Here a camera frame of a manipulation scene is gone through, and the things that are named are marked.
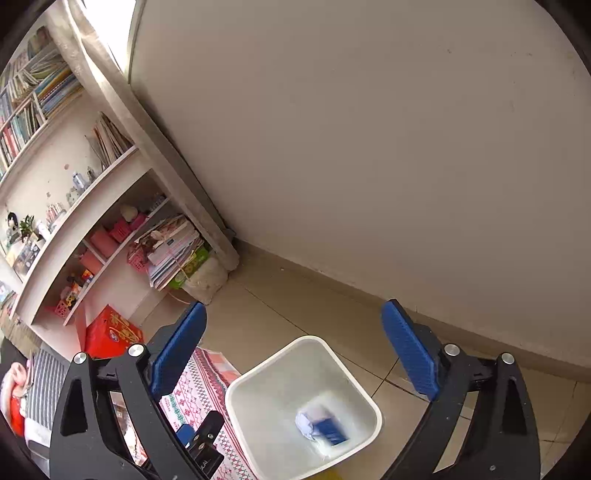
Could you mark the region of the pink basket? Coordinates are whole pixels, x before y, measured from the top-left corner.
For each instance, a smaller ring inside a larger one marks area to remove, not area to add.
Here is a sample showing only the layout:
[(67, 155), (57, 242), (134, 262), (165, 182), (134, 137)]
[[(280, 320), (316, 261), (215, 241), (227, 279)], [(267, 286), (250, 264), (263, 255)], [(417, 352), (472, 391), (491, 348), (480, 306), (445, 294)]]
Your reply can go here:
[(127, 264), (139, 273), (146, 272), (147, 257), (142, 248), (131, 248), (127, 253)]

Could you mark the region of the pink plush toy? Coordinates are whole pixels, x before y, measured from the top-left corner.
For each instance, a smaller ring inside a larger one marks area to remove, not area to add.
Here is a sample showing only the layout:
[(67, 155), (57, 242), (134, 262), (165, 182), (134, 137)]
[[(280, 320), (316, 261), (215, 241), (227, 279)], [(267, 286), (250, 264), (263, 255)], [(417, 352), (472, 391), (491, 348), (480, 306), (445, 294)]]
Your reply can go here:
[(21, 363), (14, 362), (1, 383), (1, 413), (13, 433), (23, 438), (25, 417), (23, 400), (27, 394), (28, 371)]

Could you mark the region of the stack of papers and magazines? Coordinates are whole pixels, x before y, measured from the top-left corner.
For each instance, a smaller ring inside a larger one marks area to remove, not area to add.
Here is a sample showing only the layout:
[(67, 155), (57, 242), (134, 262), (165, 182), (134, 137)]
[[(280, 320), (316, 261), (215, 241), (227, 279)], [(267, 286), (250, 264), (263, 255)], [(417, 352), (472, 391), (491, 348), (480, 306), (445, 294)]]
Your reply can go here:
[(209, 258), (207, 241), (184, 215), (167, 217), (134, 240), (147, 257), (146, 272), (151, 288), (179, 289)]

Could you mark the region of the patterned pink tablecloth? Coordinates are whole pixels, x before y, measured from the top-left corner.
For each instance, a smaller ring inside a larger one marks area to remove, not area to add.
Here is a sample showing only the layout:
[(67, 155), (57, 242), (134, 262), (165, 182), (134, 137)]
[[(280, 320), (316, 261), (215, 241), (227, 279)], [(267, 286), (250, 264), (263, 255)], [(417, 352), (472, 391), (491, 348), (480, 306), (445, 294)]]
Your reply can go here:
[(249, 480), (256, 477), (239, 445), (225, 406), (226, 390), (239, 376), (238, 370), (224, 355), (197, 347), (173, 392), (159, 402), (173, 430), (184, 424), (197, 428), (213, 410), (223, 416), (224, 425), (213, 442), (223, 456), (221, 466), (213, 475), (215, 479)]

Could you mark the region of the striped grey sofa cover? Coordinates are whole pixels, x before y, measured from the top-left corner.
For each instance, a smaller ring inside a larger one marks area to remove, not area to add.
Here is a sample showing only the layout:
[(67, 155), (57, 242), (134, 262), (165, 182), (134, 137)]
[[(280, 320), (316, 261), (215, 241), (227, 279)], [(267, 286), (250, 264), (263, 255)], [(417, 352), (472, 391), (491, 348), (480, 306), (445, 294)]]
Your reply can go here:
[(68, 364), (52, 350), (41, 348), (32, 357), (32, 383), (26, 394), (26, 418), (52, 430)]

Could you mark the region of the white plastic trash bin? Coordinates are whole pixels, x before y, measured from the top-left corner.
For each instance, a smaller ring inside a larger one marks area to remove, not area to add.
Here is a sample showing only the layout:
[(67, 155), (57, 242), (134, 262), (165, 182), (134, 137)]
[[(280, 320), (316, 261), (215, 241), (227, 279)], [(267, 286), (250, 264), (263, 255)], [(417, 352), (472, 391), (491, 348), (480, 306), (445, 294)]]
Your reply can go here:
[[(294, 423), (298, 411), (324, 406), (349, 440), (331, 446), (308, 440)], [(370, 445), (382, 412), (317, 336), (301, 336), (233, 381), (225, 406), (249, 467), (259, 479), (306, 479)]]

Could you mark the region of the blue small carton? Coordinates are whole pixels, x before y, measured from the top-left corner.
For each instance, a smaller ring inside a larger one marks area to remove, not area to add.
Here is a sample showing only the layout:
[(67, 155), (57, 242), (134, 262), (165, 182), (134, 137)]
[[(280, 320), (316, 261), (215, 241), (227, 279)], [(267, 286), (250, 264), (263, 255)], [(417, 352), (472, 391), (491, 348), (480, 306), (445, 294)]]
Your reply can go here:
[(308, 410), (308, 421), (314, 439), (325, 441), (331, 446), (338, 446), (349, 440), (335, 415), (322, 405), (313, 406)]

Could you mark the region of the white bookshelf unit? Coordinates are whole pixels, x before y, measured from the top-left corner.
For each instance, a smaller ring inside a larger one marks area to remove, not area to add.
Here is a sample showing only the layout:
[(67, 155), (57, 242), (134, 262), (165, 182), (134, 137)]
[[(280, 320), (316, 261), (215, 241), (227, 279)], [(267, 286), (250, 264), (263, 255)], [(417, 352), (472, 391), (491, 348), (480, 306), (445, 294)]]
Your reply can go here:
[(1, 73), (1, 273), (11, 319), (65, 358), (106, 305), (141, 323), (163, 293), (132, 242), (184, 215), (226, 270), (238, 252), (80, 1), (40, 1)]

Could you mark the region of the red cardboard box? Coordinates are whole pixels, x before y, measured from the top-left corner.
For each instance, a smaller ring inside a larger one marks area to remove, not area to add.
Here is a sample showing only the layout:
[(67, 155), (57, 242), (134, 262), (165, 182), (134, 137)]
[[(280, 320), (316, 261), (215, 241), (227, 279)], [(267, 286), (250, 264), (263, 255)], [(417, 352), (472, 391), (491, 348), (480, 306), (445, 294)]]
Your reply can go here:
[(106, 305), (86, 328), (84, 351), (94, 359), (108, 359), (124, 354), (133, 344), (143, 344), (140, 328)]

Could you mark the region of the crumpled white paper in bin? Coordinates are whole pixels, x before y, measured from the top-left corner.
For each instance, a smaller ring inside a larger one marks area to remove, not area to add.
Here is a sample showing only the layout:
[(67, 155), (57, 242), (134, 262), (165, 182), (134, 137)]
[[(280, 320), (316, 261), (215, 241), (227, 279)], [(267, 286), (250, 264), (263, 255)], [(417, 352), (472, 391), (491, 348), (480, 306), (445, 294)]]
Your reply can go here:
[(295, 426), (297, 430), (301, 432), (301, 435), (308, 440), (315, 439), (315, 423), (307, 411), (298, 411), (294, 417)]

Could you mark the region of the white sack on floor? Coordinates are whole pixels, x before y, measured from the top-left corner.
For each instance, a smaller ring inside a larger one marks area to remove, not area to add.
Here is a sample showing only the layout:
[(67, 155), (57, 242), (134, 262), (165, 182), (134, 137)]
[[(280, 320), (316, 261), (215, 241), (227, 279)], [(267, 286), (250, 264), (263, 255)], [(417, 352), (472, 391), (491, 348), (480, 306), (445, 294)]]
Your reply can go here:
[(198, 302), (208, 305), (226, 282), (228, 271), (215, 256), (211, 256), (184, 282), (181, 289)]

